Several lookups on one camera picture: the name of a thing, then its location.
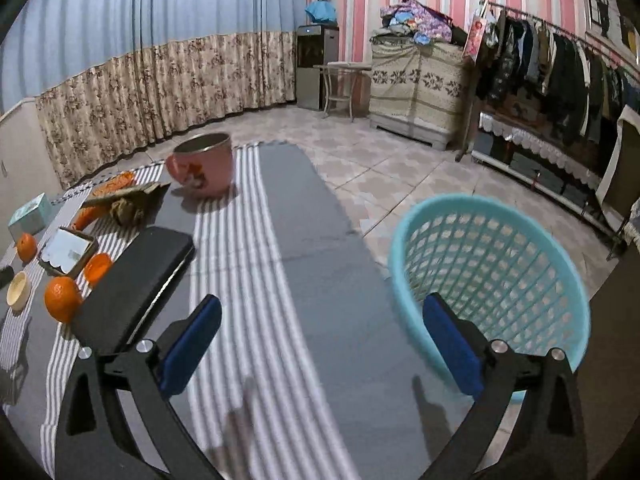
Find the orange fruit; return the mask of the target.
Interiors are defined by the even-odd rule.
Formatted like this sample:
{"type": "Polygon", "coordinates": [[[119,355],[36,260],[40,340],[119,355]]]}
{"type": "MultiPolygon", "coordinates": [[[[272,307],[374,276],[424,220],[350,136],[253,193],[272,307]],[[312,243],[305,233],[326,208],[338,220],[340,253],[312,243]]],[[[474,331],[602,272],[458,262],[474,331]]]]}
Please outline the orange fruit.
{"type": "Polygon", "coordinates": [[[88,285],[93,288],[104,278],[108,270],[111,269],[113,260],[106,252],[93,255],[84,267],[84,278],[88,285]]]}
{"type": "Polygon", "coordinates": [[[78,285],[68,276],[52,278],[44,291],[43,300],[52,318],[63,324],[70,324],[73,321],[82,304],[78,285]]]}
{"type": "Polygon", "coordinates": [[[23,233],[16,242],[16,252],[22,263],[30,263],[38,252],[35,237],[32,234],[23,233]]]}

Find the clothes rack with garments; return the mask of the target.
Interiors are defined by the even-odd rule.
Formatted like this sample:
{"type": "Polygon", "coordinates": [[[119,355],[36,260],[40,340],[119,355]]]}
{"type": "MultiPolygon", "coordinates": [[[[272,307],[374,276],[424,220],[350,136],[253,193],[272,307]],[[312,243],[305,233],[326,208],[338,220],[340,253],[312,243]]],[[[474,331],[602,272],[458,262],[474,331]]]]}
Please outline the clothes rack with garments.
{"type": "Polygon", "coordinates": [[[614,154],[617,119],[639,110],[639,74],[538,16],[483,0],[472,15],[478,43],[471,103],[549,144],[556,164],[600,179],[614,154]]]}

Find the turquoise plastic laundry basket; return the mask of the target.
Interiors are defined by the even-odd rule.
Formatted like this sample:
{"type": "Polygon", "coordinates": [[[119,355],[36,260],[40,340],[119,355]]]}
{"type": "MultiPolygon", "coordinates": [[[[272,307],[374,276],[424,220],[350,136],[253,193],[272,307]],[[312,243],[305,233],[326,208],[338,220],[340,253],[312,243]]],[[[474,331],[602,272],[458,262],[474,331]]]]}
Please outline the turquoise plastic laundry basket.
{"type": "Polygon", "coordinates": [[[537,221],[491,198],[439,195],[400,220],[387,264],[398,323],[447,386],[477,398],[482,373],[447,365],[451,352],[437,348],[447,321],[423,321],[431,295],[487,340],[502,340],[518,354],[548,361],[563,352],[558,387],[578,402],[575,373],[591,328],[588,296],[568,253],[537,221]]]}

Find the blue floral curtain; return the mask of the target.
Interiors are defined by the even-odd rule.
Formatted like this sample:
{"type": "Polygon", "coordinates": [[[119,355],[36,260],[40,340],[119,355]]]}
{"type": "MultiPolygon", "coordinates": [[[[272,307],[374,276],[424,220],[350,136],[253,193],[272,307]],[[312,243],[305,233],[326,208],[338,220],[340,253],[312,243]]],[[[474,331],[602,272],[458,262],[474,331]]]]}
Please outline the blue floral curtain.
{"type": "Polygon", "coordinates": [[[35,102],[71,185],[174,133],[295,98],[305,0],[27,0],[1,44],[1,105],[35,102]]]}

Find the teal tissue box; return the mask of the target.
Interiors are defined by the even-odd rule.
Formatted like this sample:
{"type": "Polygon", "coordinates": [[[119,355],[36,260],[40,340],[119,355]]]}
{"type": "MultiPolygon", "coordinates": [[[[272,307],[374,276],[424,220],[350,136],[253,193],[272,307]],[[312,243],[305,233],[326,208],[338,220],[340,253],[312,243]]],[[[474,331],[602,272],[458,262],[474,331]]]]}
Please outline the teal tissue box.
{"type": "Polygon", "coordinates": [[[50,218],[52,205],[46,193],[41,193],[17,208],[8,223],[9,232],[17,243],[23,234],[34,235],[44,229],[50,218]]]}

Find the low TV bench lace cover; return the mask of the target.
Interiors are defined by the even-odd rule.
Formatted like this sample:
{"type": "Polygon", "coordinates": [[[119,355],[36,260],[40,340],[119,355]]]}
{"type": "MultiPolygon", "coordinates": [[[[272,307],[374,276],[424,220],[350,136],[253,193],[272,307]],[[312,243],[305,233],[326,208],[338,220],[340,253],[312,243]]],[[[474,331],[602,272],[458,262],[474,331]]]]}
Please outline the low TV bench lace cover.
{"type": "Polygon", "coordinates": [[[626,220],[607,214],[597,199],[601,179],[533,131],[481,112],[470,154],[582,219],[610,240],[614,252],[626,244],[626,220]]]}

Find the small cream bowl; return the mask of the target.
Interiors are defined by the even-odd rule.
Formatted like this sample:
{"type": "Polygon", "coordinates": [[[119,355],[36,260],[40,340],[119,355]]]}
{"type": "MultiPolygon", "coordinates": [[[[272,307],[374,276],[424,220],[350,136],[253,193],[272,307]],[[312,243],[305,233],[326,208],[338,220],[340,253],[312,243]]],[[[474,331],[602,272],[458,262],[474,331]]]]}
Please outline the small cream bowl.
{"type": "Polygon", "coordinates": [[[6,291],[6,303],[14,314],[20,314],[26,307],[31,288],[25,271],[14,275],[6,291]]]}

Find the crumpled brown paper ball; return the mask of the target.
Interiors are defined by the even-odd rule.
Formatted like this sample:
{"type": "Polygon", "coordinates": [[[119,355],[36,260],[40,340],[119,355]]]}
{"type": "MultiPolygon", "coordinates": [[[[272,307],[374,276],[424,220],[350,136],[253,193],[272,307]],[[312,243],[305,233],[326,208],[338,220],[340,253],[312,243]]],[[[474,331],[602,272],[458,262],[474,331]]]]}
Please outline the crumpled brown paper ball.
{"type": "Polygon", "coordinates": [[[111,204],[110,215],[118,226],[142,226],[146,217],[156,209],[160,200],[151,195],[127,196],[111,204]]]}

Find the pile of colourful clothes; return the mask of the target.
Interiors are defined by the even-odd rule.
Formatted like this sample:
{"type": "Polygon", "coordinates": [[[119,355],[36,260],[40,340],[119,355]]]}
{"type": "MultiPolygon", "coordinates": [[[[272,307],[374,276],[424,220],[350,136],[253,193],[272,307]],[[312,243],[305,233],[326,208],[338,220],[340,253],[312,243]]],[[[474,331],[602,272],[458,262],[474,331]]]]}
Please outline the pile of colourful clothes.
{"type": "Polygon", "coordinates": [[[448,42],[462,47],[468,34],[454,24],[452,18],[424,6],[416,0],[402,0],[380,10],[382,26],[373,36],[397,36],[410,38],[419,46],[435,42],[448,42]]]}

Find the grey water dispenser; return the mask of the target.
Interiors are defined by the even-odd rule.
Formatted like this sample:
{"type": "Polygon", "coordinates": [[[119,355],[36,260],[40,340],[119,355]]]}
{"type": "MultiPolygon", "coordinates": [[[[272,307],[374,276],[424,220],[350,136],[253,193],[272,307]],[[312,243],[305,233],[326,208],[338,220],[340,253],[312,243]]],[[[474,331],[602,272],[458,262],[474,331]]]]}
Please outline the grey water dispenser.
{"type": "Polygon", "coordinates": [[[310,24],[296,32],[295,97],[305,110],[322,110],[324,88],[321,65],[338,60],[340,29],[336,25],[310,24]]]}

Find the camouflage wrapper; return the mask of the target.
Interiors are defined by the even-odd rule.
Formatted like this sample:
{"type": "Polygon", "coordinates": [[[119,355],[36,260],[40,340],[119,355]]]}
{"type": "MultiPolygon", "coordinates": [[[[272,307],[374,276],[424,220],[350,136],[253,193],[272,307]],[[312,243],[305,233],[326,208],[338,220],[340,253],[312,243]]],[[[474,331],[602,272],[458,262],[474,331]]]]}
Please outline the camouflage wrapper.
{"type": "Polygon", "coordinates": [[[147,184],[128,186],[110,194],[103,196],[89,197],[83,203],[83,207],[107,206],[119,200],[148,200],[158,194],[165,193],[170,187],[169,182],[150,182],[147,184]]]}

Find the orange snack bag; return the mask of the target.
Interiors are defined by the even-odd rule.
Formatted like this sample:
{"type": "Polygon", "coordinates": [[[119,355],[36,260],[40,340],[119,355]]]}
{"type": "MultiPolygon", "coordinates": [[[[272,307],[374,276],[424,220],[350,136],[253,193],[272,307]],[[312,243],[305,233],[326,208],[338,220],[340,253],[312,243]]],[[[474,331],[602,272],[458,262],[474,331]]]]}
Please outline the orange snack bag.
{"type": "MultiPolygon", "coordinates": [[[[129,188],[136,182],[136,176],[131,170],[124,171],[118,174],[111,180],[99,185],[89,195],[90,200],[94,198],[103,198],[107,195],[111,195],[123,188],[129,188]]],[[[70,227],[77,231],[83,231],[88,228],[91,223],[95,222],[99,218],[102,218],[110,211],[110,206],[100,203],[99,205],[82,206],[80,211],[76,214],[76,217],[70,224],[70,227]]]]}

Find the small framed mirror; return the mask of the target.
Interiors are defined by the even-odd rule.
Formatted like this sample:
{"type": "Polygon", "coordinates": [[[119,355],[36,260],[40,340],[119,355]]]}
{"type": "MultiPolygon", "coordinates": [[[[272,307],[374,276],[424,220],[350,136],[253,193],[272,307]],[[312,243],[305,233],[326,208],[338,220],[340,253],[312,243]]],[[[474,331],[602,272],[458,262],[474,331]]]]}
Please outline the small framed mirror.
{"type": "Polygon", "coordinates": [[[94,236],[60,226],[40,249],[38,261],[52,275],[78,278],[98,247],[94,236]]]}

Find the black flat case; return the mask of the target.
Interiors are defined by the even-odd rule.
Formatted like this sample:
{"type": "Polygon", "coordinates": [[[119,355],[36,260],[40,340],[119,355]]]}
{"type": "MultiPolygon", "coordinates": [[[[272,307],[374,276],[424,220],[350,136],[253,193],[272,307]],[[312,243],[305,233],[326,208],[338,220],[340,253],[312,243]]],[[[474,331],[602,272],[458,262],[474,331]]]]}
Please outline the black flat case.
{"type": "Polygon", "coordinates": [[[130,346],[193,253],[189,234],[161,226],[143,229],[78,309],[70,330],[80,345],[99,354],[130,346]]]}

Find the blue bag on dispenser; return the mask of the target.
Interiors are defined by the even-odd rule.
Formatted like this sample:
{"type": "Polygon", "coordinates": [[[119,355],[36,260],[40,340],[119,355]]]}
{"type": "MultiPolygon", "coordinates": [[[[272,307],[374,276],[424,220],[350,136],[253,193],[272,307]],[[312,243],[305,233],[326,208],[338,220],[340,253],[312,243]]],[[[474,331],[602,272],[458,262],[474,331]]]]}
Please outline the blue bag on dispenser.
{"type": "Polygon", "coordinates": [[[335,25],[337,23],[337,13],[335,6],[328,0],[316,0],[308,3],[305,8],[308,18],[316,24],[335,25]]]}

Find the cloth covered cabinet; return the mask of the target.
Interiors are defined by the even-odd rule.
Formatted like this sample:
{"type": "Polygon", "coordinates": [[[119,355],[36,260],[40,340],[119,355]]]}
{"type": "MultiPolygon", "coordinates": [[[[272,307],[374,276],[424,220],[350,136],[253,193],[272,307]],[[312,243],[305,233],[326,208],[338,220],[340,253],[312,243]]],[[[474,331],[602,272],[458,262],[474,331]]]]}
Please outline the cloth covered cabinet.
{"type": "Polygon", "coordinates": [[[371,125],[445,151],[462,128],[468,95],[462,49],[383,37],[372,42],[371,54],[371,125]]]}

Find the small wooden side table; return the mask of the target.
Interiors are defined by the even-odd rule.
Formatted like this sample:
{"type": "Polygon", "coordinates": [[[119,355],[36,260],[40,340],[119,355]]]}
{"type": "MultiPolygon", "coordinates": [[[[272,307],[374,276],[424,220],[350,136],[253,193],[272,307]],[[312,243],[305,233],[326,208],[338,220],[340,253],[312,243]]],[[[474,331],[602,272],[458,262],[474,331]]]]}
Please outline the small wooden side table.
{"type": "Polygon", "coordinates": [[[323,117],[331,115],[334,107],[344,107],[351,122],[355,119],[354,93],[356,83],[361,76],[372,70],[372,65],[365,62],[334,61],[315,65],[324,84],[323,117]]]}

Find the framed wall picture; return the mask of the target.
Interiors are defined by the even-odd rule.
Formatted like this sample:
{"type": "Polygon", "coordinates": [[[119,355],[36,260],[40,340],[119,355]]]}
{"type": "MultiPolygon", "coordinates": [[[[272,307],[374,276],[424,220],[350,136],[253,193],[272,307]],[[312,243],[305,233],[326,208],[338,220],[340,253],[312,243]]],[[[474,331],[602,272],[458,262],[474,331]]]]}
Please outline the framed wall picture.
{"type": "Polygon", "coordinates": [[[618,7],[617,0],[587,0],[588,29],[597,42],[611,48],[632,65],[639,65],[639,33],[618,7]]]}

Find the pink metal cup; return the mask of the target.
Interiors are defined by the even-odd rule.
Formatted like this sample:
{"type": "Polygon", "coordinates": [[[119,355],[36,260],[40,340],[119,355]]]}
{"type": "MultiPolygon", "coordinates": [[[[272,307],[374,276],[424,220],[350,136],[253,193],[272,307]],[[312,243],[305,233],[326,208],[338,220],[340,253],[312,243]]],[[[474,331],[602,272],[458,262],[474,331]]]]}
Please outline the pink metal cup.
{"type": "Polygon", "coordinates": [[[186,196],[221,198],[233,178],[230,134],[204,133],[178,144],[165,159],[165,168],[186,196]]]}

